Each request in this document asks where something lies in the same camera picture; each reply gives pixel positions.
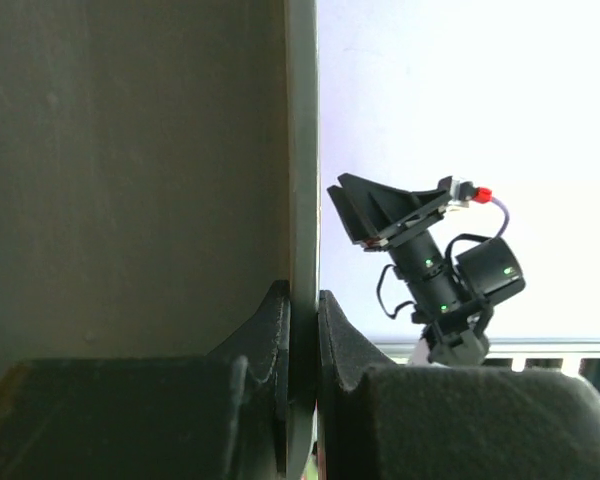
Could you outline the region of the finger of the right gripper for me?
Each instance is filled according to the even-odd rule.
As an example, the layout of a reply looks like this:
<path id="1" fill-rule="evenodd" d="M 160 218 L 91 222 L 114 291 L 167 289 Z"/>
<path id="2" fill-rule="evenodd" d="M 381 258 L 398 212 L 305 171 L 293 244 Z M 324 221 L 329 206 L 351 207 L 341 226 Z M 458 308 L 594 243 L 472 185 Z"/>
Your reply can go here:
<path id="1" fill-rule="evenodd" d="M 405 191 L 362 177 L 345 173 L 338 177 L 337 186 L 370 184 L 379 209 L 379 235 L 392 235 L 407 222 L 417 222 L 435 209 L 447 206 L 450 196 L 445 189 Z"/>
<path id="2" fill-rule="evenodd" d="M 372 245 L 379 242 L 379 209 L 370 184 L 333 185 L 327 192 L 353 244 Z"/>

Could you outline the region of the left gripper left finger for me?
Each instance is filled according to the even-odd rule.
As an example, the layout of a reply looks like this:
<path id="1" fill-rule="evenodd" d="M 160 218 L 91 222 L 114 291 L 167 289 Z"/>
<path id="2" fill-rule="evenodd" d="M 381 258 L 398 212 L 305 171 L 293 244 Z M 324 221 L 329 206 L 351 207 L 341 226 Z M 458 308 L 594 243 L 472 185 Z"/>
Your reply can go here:
<path id="1" fill-rule="evenodd" d="M 282 479 L 289 285 L 204 356 L 37 359 L 0 381 L 0 479 Z"/>

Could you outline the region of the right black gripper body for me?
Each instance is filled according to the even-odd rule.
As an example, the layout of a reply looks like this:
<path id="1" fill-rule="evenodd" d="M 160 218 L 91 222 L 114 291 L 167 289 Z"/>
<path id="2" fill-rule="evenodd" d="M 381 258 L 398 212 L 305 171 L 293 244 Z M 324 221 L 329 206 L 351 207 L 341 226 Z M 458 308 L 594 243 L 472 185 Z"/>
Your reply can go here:
<path id="1" fill-rule="evenodd" d="M 397 229 L 397 231 L 388 236 L 379 239 L 371 239 L 364 242 L 365 251 L 388 251 L 397 248 L 427 231 L 431 226 L 443 220 L 447 208 L 445 206 L 435 209 L 432 213 L 417 222 L 407 222 Z"/>

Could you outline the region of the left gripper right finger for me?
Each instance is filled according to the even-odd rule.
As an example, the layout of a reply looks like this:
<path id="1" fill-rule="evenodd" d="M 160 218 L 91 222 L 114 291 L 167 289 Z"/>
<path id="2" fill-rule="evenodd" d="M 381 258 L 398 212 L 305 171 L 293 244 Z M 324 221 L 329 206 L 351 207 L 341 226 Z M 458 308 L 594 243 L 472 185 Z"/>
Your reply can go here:
<path id="1" fill-rule="evenodd" d="M 600 480 L 600 394 L 549 370 L 405 366 L 318 313 L 324 479 Z"/>

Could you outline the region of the dark grey plastic tub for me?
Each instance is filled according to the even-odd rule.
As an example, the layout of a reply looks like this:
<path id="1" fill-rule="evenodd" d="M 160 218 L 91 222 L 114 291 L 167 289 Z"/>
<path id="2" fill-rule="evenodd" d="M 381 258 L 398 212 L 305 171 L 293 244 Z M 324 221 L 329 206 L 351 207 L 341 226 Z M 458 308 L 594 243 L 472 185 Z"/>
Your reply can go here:
<path id="1" fill-rule="evenodd" d="M 311 451 L 312 1 L 0 1 L 0 381 L 204 356 L 289 285 L 287 463 Z"/>

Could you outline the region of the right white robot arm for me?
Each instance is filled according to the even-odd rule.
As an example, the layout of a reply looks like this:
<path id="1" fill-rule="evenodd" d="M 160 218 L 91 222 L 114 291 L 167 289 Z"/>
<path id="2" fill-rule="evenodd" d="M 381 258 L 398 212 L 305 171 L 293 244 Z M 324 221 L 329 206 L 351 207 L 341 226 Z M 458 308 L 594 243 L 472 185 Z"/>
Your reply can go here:
<path id="1" fill-rule="evenodd" d="M 406 191 L 343 174 L 327 192 L 350 241 L 367 252 L 387 253 L 392 261 L 384 272 L 393 272 L 411 294 L 384 312 L 394 319 L 411 307 L 412 323 L 422 326 L 411 364 L 482 364 L 496 306 L 526 286 L 522 268 L 502 231 L 463 233 L 440 249 L 430 229 L 453 209 L 505 205 L 491 190 L 454 176 L 433 190 Z"/>

